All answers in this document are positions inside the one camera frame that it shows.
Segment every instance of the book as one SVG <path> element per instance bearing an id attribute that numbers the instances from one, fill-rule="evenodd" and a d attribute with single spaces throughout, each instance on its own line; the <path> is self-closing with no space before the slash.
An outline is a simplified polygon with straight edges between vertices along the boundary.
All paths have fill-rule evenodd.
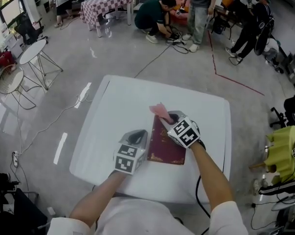
<path id="1" fill-rule="evenodd" d="M 185 153 L 185 148 L 168 137 L 167 130 L 162 125 L 159 117 L 155 115 L 147 160 L 182 165 L 184 164 Z"/>

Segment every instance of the checkered tablecloth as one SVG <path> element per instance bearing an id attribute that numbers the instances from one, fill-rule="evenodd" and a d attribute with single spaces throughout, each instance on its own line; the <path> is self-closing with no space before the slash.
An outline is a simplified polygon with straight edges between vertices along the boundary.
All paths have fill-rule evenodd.
<path id="1" fill-rule="evenodd" d="M 97 28 L 100 28 L 98 15 L 131 2 L 132 0 L 87 0 L 81 4 L 80 18 L 84 23 L 95 25 Z"/>

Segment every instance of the pink paper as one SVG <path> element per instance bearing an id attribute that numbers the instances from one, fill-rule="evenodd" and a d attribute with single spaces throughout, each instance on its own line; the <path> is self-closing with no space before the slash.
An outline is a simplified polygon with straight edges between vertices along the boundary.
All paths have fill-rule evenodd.
<path id="1" fill-rule="evenodd" d="M 167 120 L 168 123 L 173 123 L 173 119 L 170 117 L 168 111 L 166 110 L 165 106 L 162 103 L 155 106 L 150 106 L 149 109 L 151 110 L 152 113 L 154 113 L 158 117 L 160 118 L 162 117 L 165 120 Z"/>

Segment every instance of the white sleeve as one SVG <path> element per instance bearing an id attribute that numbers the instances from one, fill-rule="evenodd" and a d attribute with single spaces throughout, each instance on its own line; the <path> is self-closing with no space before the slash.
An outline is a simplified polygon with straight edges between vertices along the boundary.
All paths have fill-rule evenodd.
<path id="1" fill-rule="evenodd" d="M 209 235 L 248 235 L 237 205 L 233 201 L 224 202 L 212 210 Z"/>
<path id="2" fill-rule="evenodd" d="M 88 225 L 80 220 L 57 217 L 51 220 L 47 235 L 87 235 Z"/>

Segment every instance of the white sneaker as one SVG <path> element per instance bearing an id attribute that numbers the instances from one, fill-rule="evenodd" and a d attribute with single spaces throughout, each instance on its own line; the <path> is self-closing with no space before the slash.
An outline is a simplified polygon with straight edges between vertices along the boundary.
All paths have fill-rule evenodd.
<path id="1" fill-rule="evenodd" d="M 151 42 L 152 44 L 158 44 L 158 40 L 155 36 L 151 36 L 149 34 L 146 35 L 145 37 L 149 42 Z"/>
<path id="2" fill-rule="evenodd" d="M 188 49 L 190 52 L 196 52 L 200 47 L 196 44 L 192 44 L 191 47 Z"/>
<path id="3" fill-rule="evenodd" d="M 191 37 L 192 37 L 191 34 L 185 34 L 182 36 L 182 40 L 187 41 L 187 40 L 190 40 Z"/>
<path id="4" fill-rule="evenodd" d="M 226 52 L 230 55 L 230 57 L 237 57 L 236 53 L 231 52 L 231 49 L 226 47 Z"/>

